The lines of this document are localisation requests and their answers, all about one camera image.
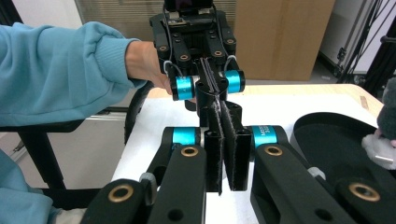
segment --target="blue band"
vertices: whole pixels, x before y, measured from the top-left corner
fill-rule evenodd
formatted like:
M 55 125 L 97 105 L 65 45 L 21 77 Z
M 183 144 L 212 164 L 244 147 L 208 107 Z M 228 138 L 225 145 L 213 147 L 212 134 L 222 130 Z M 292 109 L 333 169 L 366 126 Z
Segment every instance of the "blue band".
M 176 77 L 178 100 L 192 99 L 191 77 Z
M 273 126 L 252 126 L 254 136 L 254 147 L 262 144 L 277 143 L 276 132 Z
M 241 91 L 241 77 L 239 76 L 238 71 L 236 70 L 226 71 L 225 77 L 227 77 L 229 82 L 228 93 L 235 93 Z
M 181 145 L 195 145 L 195 128 L 194 127 L 174 128 L 173 143 L 180 143 Z

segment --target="light blue sweatshirt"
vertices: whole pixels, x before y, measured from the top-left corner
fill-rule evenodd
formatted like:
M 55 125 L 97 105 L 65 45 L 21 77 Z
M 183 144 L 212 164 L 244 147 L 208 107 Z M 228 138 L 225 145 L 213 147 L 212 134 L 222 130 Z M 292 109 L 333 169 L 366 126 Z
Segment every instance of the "light blue sweatshirt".
M 126 75 L 134 40 L 98 22 L 77 30 L 0 26 L 0 126 L 85 119 L 119 102 L 145 83 Z M 50 223 L 51 205 L 0 150 L 0 223 Z

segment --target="chair leg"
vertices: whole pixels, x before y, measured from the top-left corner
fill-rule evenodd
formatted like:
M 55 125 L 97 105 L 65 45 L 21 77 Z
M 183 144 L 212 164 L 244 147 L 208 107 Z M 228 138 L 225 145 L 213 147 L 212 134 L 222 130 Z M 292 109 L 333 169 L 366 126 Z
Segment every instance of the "chair leg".
M 46 133 L 19 132 L 38 172 L 50 189 L 66 189 L 64 177 Z

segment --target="cardboard box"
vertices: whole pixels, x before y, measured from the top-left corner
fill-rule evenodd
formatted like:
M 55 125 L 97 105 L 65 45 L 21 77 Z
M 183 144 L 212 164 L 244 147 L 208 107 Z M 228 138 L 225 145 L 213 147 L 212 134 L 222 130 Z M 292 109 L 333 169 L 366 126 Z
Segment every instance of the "cardboard box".
M 237 1 L 236 57 L 246 78 L 309 80 L 334 1 Z

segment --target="gray floor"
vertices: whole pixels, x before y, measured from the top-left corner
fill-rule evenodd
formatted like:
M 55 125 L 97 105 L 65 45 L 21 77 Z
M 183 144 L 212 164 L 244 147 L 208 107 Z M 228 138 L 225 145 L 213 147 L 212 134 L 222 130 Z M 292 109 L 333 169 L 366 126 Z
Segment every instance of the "gray floor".
M 306 82 L 248 80 L 248 85 L 335 83 L 336 79 L 316 63 L 311 79 Z M 131 95 L 120 104 L 128 106 Z M 123 144 L 123 121 L 87 119 L 72 133 L 50 133 L 54 153 L 68 189 L 101 188 L 117 167 Z M 26 181 L 35 188 L 46 188 L 28 153 L 18 159 Z

